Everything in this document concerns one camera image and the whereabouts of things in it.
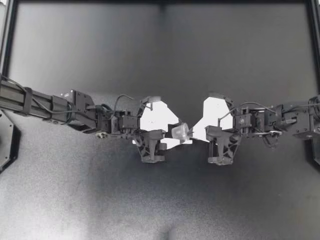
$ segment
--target black metal frame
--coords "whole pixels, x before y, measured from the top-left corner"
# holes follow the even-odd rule
[[[145,3],[145,4],[157,4],[162,8],[171,4],[183,4],[183,3],[305,3],[307,10],[309,29],[311,32],[314,64],[317,75],[318,91],[320,92],[320,16],[319,16],[319,0],[211,0],[211,1],[192,1],[192,0],[154,0],[154,1],[112,1],[106,0],[106,3]],[[21,2],[27,2],[27,0],[8,0],[4,17],[4,25],[1,34],[1,46],[0,46],[0,73],[4,76],[9,74],[10,56],[12,51],[12,43],[14,39],[15,24],[18,13],[18,6]]]

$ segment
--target hexagonal mount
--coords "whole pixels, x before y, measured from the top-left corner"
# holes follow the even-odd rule
[[[18,157],[21,132],[0,110],[0,173]]]

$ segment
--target gray backdrop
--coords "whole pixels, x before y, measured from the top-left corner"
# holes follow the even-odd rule
[[[23,3],[10,77],[97,103],[161,95],[192,126],[209,91],[266,105],[316,95],[306,14],[302,4]],[[244,140],[232,166],[207,164],[202,142],[152,165],[125,140],[10,116],[22,139],[0,174],[1,240],[320,236],[320,171],[292,136],[275,150]]]

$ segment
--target black cable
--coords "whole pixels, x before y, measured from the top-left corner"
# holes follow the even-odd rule
[[[265,110],[268,110],[268,111],[270,111],[270,112],[272,112],[272,113],[274,113],[274,114],[277,114],[276,111],[274,111],[274,110],[272,110],[271,108],[269,108],[269,107],[267,107],[267,106],[264,106],[264,105],[262,105],[262,104],[260,104],[260,103],[258,103],[258,102],[255,102],[255,101],[246,101],[246,102],[241,103],[241,104],[238,105],[238,106],[235,106],[235,107],[231,108],[231,110],[230,110],[228,113],[226,113],[223,117],[218,118],[218,127],[220,127],[220,121],[221,121],[222,119],[224,119],[224,118],[225,118],[226,116],[228,116],[230,113],[232,113],[232,112],[235,111],[236,109],[238,109],[238,108],[240,108],[241,106],[246,105],[246,104],[258,105],[258,106],[260,106],[260,107],[263,107]]]
[[[291,112],[292,110],[294,109],[298,109],[298,108],[305,108],[305,107],[312,107],[312,106],[318,106],[320,105],[320,103],[311,103],[311,104],[305,104],[305,105],[297,105],[297,106],[294,106],[292,108],[289,108],[288,110],[284,111],[283,113],[289,113]]]
[[[110,120],[110,119],[112,119],[112,118],[115,116],[116,111],[117,111],[118,101],[119,101],[119,99],[122,98],[122,97],[126,97],[126,98],[128,98],[128,99],[134,100],[133,97],[130,97],[130,96],[126,95],[126,94],[121,94],[121,95],[119,95],[119,96],[116,98],[116,100],[115,100],[112,114],[111,114],[111,116],[110,116],[107,120]]]
[[[14,81],[14,80],[12,80],[12,79],[10,79],[10,78],[2,75],[1,73],[0,73],[0,78],[4,78],[8,83],[11,83],[11,84],[16,85],[16,86],[19,87],[24,93],[27,92],[27,90],[26,90],[21,84],[19,84],[18,82],[16,82],[16,81]],[[78,114],[80,114],[80,115],[82,115],[82,116],[84,116],[84,117],[86,117],[86,118],[88,118],[88,119],[90,119],[90,120],[96,121],[96,119],[91,118],[91,117],[87,116],[86,114],[84,114],[83,112],[78,111],[78,110],[52,111],[52,110],[48,109],[46,106],[44,106],[41,102],[39,102],[34,96],[32,96],[32,100],[33,100],[39,107],[41,107],[42,109],[44,109],[45,111],[47,111],[47,112],[50,113],[50,114],[71,114],[71,113],[78,113]]]

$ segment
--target translucent object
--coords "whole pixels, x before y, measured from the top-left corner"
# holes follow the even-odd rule
[[[190,132],[192,132],[192,138],[209,142],[206,139],[206,127],[218,126],[218,118],[223,117],[229,112],[229,108],[224,99],[217,97],[208,97],[203,102],[203,116],[196,125],[193,126]],[[229,114],[221,120],[220,126],[222,129],[232,129],[233,117]]]
[[[188,124],[182,123],[181,125],[172,128],[171,130],[172,138],[179,139],[182,141],[189,140],[188,131],[189,131]]]

